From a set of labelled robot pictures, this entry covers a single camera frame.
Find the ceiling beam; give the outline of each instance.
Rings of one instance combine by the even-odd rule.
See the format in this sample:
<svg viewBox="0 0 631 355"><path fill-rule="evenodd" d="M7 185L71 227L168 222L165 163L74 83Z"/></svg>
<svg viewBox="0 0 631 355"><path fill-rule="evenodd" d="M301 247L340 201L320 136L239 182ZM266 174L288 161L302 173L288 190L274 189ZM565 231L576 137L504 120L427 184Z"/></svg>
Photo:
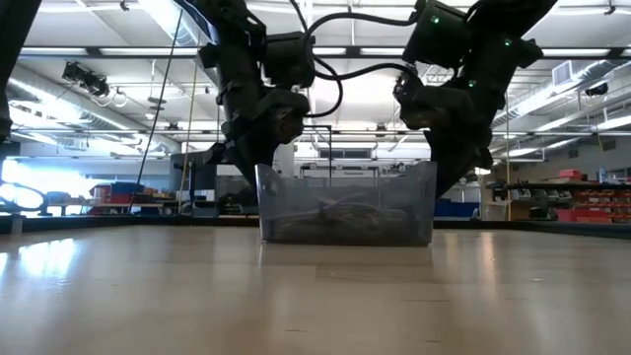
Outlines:
<svg viewBox="0 0 631 355"><path fill-rule="evenodd" d="M47 134L144 134L150 130L147 129L46 129L46 128L20 128L13 130L15 133L29 134L29 133L47 133ZM216 135L216 129L192 129L190 134L194 135ZM161 135L179 135L188 133L186 130L167 130L157 129L155 134ZM493 136L504 137L506 132L493 131ZM313 128L305 128L304 134L321 135L321 130ZM352 130L352 129L333 129L332 135L348 135L348 136L376 136L376 135L403 135L403 136L423 136L423 130ZM596 132L569 132L569 131L515 131L510 133L511 136L530 136L530 137L591 137L591 136L631 136L631 131L603 131Z"/></svg>
<svg viewBox="0 0 631 355"><path fill-rule="evenodd" d="M400 59L402 46L346 45L316 46L314 54L323 59ZM543 47L541 60L631 59L629 47ZM195 59L197 47L177 47L173 59ZM22 60L34 59L169 59L168 46L25 46Z"/></svg>

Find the ceiling duct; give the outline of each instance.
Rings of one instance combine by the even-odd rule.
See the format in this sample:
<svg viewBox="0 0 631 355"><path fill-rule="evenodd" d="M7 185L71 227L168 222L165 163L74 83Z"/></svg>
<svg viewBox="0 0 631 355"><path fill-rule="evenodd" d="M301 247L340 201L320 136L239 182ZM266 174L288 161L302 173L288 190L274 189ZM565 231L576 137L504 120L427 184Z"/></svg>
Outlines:
<svg viewBox="0 0 631 355"><path fill-rule="evenodd" d="M40 99L47 97L52 102L55 102L56 106L63 107L67 114L76 113L81 116L84 111L89 112L93 118L93 123L98 121L107 123L109 127L120 129L120 134L125 134L124 130L127 129L149 130L147 126L116 113L111 109L98 106L90 99L77 95L72 91L67 91L66 88L44 79L21 66L15 67L11 75L9 87L11 88L10 90L15 90L17 87L22 91L30 92L32 96L39 97ZM164 145L169 153L177 153L181 149L179 143L169 137L155 135L153 140L156 143Z"/></svg>
<svg viewBox="0 0 631 355"><path fill-rule="evenodd" d="M17 85L7 85L7 100L11 101L20 101L20 102L29 102L36 103L39 101L37 96L29 93L29 91L20 88Z"/></svg>
<svg viewBox="0 0 631 355"><path fill-rule="evenodd" d="M491 128L496 128L509 120L523 117L545 107L563 98L564 94L587 89L598 82L602 82L607 74L628 63L628 60L566 61L552 70L552 79L546 80L528 94L513 102L509 102L509 109L495 117Z"/></svg>

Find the ceiling light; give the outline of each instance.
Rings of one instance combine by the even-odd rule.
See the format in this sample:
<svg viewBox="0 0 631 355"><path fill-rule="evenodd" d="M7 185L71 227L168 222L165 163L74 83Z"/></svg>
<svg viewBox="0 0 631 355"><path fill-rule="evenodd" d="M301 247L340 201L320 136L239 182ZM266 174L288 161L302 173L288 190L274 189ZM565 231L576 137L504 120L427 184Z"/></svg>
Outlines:
<svg viewBox="0 0 631 355"><path fill-rule="evenodd" d="M101 48L104 55L171 55L171 48L167 47L140 47L140 48ZM197 48L174 48L174 56L197 55Z"/></svg>
<svg viewBox="0 0 631 355"><path fill-rule="evenodd" d="M611 49L609 48L547 48L542 49L543 56L593 56L607 55Z"/></svg>
<svg viewBox="0 0 631 355"><path fill-rule="evenodd" d="M315 55L344 55L346 48L344 47L315 47Z"/></svg>
<svg viewBox="0 0 631 355"><path fill-rule="evenodd" d="M606 122L599 124L598 126L592 127L592 131L600 131L611 128L621 127L627 124L631 124L631 115L610 119Z"/></svg>
<svg viewBox="0 0 631 355"><path fill-rule="evenodd" d="M491 174L491 171L482 168L475 168L475 174L477 176L487 176Z"/></svg>
<svg viewBox="0 0 631 355"><path fill-rule="evenodd" d="M86 48L77 47L24 47L20 55L86 55Z"/></svg>
<svg viewBox="0 0 631 355"><path fill-rule="evenodd" d="M509 139L513 139L517 136L525 136L525 135L527 135L527 132L511 132L510 134L508 134ZM502 131L493 131L493 136L506 138L507 133L502 132Z"/></svg>
<svg viewBox="0 0 631 355"><path fill-rule="evenodd" d="M120 123L118 123L116 121L113 121L113 120L111 120L111 119L109 119L109 118L107 118L105 116L100 115L100 114L95 114L94 112L91 112L91 115L95 116L96 118L98 118L100 120L104 120L105 122L111 124L112 126L118 128L118 129L129 129L129 127L127 127L127 126L125 126L123 124L120 124Z"/></svg>
<svg viewBox="0 0 631 355"><path fill-rule="evenodd" d="M137 4L128 4L129 9L140 9ZM45 6L39 7L39 12L45 14L70 14L70 13L82 13L82 12L95 12L95 11L120 11L120 5L102 5L102 6Z"/></svg>
<svg viewBox="0 0 631 355"><path fill-rule="evenodd" d="M39 133L31 133L31 134L21 134L21 133L11 133L11 136L15 136L15 137L20 137L20 138L26 138L26 139L31 139L40 143L46 143L46 144L52 144L52 145L56 145L57 142L50 138L47 137L45 135L39 134Z"/></svg>
<svg viewBox="0 0 631 355"><path fill-rule="evenodd" d="M577 140L579 140L578 138L572 138L572 139L567 139L564 141L560 141L554 144L550 144L549 146L545 147L545 149L556 149L556 148L561 148L563 146L566 146L572 142L576 142Z"/></svg>
<svg viewBox="0 0 631 355"><path fill-rule="evenodd" d="M551 122L548 122L542 126L540 126L539 128L535 129L535 131L537 132L541 132L541 131L546 131L546 130L550 130L550 129L554 129L554 128L558 128L562 125L564 125L565 123L568 123L570 121L572 121L573 118L561 118L561 119L556 119L553 120Z"/></svg>
<svg viewBox="0 0 631 355"><path fill-rule="evenodd" d="M248 10L260 11L260 12L270 12L275 14L291 14L295 15L296 11L291 7L280 7L280 6L267 6L267 5L256 5L256 4L247 4Z"/></svg>
<svg viewBox="0 0 631 355"><path fill-rule="evenodd" d="M362 55L403 55L403 48L362 48Z"/></svg>
<svg viewBox="0 0 631 355"><path fill-rule="evenodd" d="M547 132L536 132L535 136L538 137L584 137L591 136L590 132L558 132L558 131L547 131Z"/></svg>
<svg viewBox="0 0 631 355"><path fill-rule="evenodd" d="M522 148L522 149L515 149L511 151L510 157L520 157L520 156L524 156L526 154L530 154L530 153L534 153L536 152L537 148ZM502 153L501 157L506 158L507 155L506 152Z"/></svg>
<svg viewBox="0 0 631 355"><path fill-rule="evenodd" d="M554 16L586 16L586 15L604 15L607 9L605 7L599 9L557 9L552 11Z"/></svg>

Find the air vent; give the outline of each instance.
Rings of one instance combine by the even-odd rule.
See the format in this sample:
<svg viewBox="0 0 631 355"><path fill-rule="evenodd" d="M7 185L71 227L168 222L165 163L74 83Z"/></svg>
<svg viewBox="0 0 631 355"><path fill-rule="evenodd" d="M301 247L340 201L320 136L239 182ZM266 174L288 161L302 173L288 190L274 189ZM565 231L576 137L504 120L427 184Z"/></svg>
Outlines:
<svg viewBox="0 0 631 355"><path fill-rule="evenodd" d="M614 150L615 148L616 148L615 140L602 142L602 150L605 151L605 152L606 151L610 151L610 150Z"/></svg>
<svg viewBox="0 0 631 355"><path fill-rule="evenodd" d="M572 62L566 61L558 67L552 69L552 83L554 86L561 86L572 82Z"/></svg>
<svg viewBox="0 0 631 355"><path fill-rule="evenodd" d="M333 149L330 153L328 149L320 149L319 156L321 158L329 158L329 154L333 159L370 159L372 149Z"/></svg>

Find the clear plastic bin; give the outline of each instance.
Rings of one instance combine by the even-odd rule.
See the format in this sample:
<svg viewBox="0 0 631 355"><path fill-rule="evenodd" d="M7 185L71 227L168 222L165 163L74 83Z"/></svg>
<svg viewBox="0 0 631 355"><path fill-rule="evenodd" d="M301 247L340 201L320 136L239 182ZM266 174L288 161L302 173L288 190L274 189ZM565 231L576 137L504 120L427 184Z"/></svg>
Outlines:
<svg viewBox="0 0 631 355"><path fill-rule="evenodd" d="M432 242L436 164L400 177L280 177L256 166L266 242L426 246Z"/></svg>

